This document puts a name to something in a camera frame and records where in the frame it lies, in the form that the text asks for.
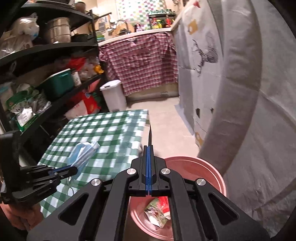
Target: silver screw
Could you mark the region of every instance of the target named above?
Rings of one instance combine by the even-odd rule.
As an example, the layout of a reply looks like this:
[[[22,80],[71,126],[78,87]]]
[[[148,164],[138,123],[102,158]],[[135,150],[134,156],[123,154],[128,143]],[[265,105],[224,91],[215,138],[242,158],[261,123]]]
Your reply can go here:
[[[91,184],[93,185],[93,186],[98,186],[98,185],[100,185],[101,184],[101,180],[100,179],[93,179],[92,181],[91,181]]]
[[[205,179],[199,178],[196,180],[196,183],[198,186],[204,186],[207,182],[205,181]]]
[[[134,168],[129,168],[129,169],[126,170],[126,172],[127,172],[127,174],[129,174],[129,175],[133,175],[133,174],[135,174],[137,171],[136,171],[136,169],[134,169]]]
[[[161,173],[164,174],[164,175],[170,174],[170,169],[168,169],[168,168],[162,168],[161,169]]]

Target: plaid cloth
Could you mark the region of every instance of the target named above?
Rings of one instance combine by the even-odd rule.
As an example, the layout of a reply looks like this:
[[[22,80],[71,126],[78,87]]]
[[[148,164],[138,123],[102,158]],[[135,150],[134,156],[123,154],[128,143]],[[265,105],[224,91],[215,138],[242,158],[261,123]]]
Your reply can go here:
[[[124,95],[178,81],[176,48],[169,33],[145,34],[100,47],[109,80],[121,80]]]
[[[76,144],[97,141],[100,145],[97,153],[88,161],[77,180],[71,181],[71,187],[76,193],[93,178],[103,181],[112,179],[117,173],[128,169],[131,161],[139,156],[147,122],[147,110],[91,114],[72,119],[53,140],[38,165],[64,167]],[[68,180],[64,179],[52,196],[40,202],[45,217],[69,198],[68,190]]]

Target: hand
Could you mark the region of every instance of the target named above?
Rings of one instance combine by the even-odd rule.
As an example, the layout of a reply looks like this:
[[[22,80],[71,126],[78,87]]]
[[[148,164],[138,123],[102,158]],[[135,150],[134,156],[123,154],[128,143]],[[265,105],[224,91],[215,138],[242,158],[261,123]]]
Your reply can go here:
[[[43,220],[43,215],[40,212],[40,205],[35,204],[31,208],[23,208],[16,206],[14,204],[0,204],[1,209],[3,210],[5,216],[11,222],[12,226],[25,230],[25,224],[21,219],[24,219],[29,224],[29,229],[35,227],[38,223]]]

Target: pink bucket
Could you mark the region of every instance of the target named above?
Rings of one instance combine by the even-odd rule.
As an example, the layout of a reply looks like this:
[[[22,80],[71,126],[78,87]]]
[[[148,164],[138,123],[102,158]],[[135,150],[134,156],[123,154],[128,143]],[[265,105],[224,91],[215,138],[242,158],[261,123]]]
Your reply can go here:
[[[224,196],[226,196],[226,186],[220,173],[206,161],[197,157],[173,156],[165,158],[167,168],[179,172],[183,178],[195,180],[204,178]],[[144,213],[144,209],[154,199],[154,197],[131,197],[129,202],[130,213],[136,225],[145,233],[161,240],[173,241],[172,223],[169,220],[161,229],[149,222]]]

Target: table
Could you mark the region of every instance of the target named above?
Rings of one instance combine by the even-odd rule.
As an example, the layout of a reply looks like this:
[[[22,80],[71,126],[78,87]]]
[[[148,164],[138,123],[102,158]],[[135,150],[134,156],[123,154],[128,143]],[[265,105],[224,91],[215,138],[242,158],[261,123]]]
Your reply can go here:
[[[141,138],[147,124],[148,110],[99,113],[74,118],[53,140],[38,165],[64,167],[76,144],[97,141],[100,145],[98,151],[88,161],[77,180],[71,181],[73,192],[76,193],[94,178],[106,181],[129,168],[131,161],[139,156]],[[64,179],[53,195],[40,202],[44,217],[69,198],[68,191],[68,180]]]

